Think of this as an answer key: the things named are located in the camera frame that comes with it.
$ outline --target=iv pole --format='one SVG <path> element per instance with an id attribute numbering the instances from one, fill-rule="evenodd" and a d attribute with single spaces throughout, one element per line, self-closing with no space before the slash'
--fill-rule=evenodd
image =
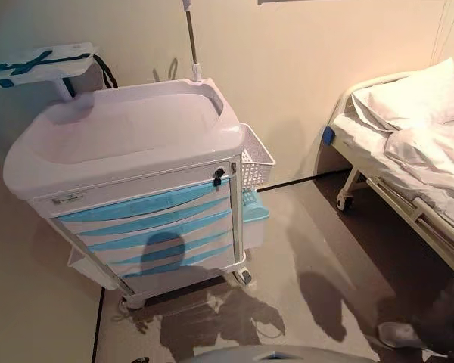
<path id="1" fill-rule="evenodd" d="M 185 15 L 187 16 L 187 25 L 188 25 L 188 35 L 190 36 L 190 47 L 191 47 L 191 57 L 193 58 L 193 65 L 191 69 L 194 73 L 193 80 L 195 82 L 200 82 L 202 80 L 202 69 L 200 63 L 197 61 L 197 50 L 195 49 L 195 39 L 194 39 L 194 28 L 191 25 L 191 14 L 190 14 L 191 0 L 183 0 L 183 9 L 185 10 Z"/>

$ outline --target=lock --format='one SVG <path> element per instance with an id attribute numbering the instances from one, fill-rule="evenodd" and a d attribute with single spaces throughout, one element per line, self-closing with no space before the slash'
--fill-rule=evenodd
<path id="1" fill-rule="evenodd" d="M 218 168 L 214 173 L 213 173 L 213 186 L 218 187 L 219 185 L 222 184 L 222 176 L 225 174 L 225 170 L 222 168 Z"/>

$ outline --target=gray floor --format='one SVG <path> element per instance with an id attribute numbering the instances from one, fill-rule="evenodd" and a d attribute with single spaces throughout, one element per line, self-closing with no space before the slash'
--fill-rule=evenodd
<path id="1" fill-rule="evenodd" d="M 117 292 L 107 292 L 97 361 L 178 361 L 250 344 L 421 361 L 420 352 L 383 348 L 374 327 L 423 309 L 452 272 L 373 191 L 358 191 L 353 210 L 339 214 L 334 201 L 345 177 L 262 193 L 271 218 L 264 245 L 250 251 L 255 281 L 247 289 L 217 278 L 132 315 L 118 310 Z"/>

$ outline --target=cable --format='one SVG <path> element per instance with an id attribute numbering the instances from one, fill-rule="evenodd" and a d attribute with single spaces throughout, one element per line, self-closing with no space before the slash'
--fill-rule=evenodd
<path id="1" fill-rule="evenodd" d="M 107 64 L 97 54 L 94 54 L 93 58 L 95 59 L 96 62 L 98 62 L 99 67 L 103 71 L 103 80 L 104 80 L 104 84 L 106 85 L 106 87 L 107 88 L 118 88 L 116 78 L 114 78 L 113 73 L 111 72 L 111 69 L 107 66 Z"/>
<path id="2" fill-rule="evenodd" d="M 453 27 L 454 27 L 454 19 L 452 19 L 451 27 L 449 28 L 449 32 L 447 33 L 446 40 L 444 41 L 444 43 L 442 44 L 442 47 L 440 48 L 440 53 L 439 53 L 439 57 L 437 57 L 437 61 L 440 60 L 440 56 L 442 55 L 442 52 L 443 52 L 444 48 L 446 47 L 447 42 L 449 41 L 449 37 L 450 37 L 450 35 L 452 33 L 452 28 Z"/>
<path id="3" fill-rule="evenodd" d="M 440 38 L 440 34 L 441 34 L 441 26 L 443 24 L 443 16 L 444 14 L 446 15 L 447 17 L 447 13 L 446 13 L 446 8 L 447 8 L 447 4 L 449 3 L 449 0 L 446 0 L 444 2 L 444 7 L 440 13 L 440 18 L 439 18 L 439 26 L 437 27 L 437 33 L 436 33 L 436 38 L 434 39 L 434 46 L 432 48 L 432 54 L 431 54 L 431 63 L 429 64 L 430 66 L 434 65 L 434 58 L 436 56 L 436 53 L 437 53 L 437 46 L 439 45 L 439 38 Z"/>

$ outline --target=bed frame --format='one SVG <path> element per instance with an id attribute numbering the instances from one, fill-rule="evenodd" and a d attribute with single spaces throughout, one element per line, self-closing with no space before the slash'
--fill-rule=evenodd
<path id="1" fill-rule="evenodd" d="M 371 87 L 381 83 L 394 82 L 411 75 L 412 72 L 396 73 L 359 83 L 344 92 L 338 101 L 330 122 L 342 113 L 354 112 L 351 94 L 361 88 Z M 383 178 L 370 177 L 360 181 L 363 172 L 361 163 L 351 149 L 336 135 L 332 135 L 331 146 L 343 155 L 352 165 L 350 175 L 341 188 L 337 197 L 337 207 L 341 211 L 348 209 L 353 202 L 353 192 L 360 188 L 372 188 L 389 206 L 410 225 L 436 251 L 439 256 L 454 270 L 454 227 L 443 219 L 436 211 L 421 198 L 407 200 L 393 189 Z"/>

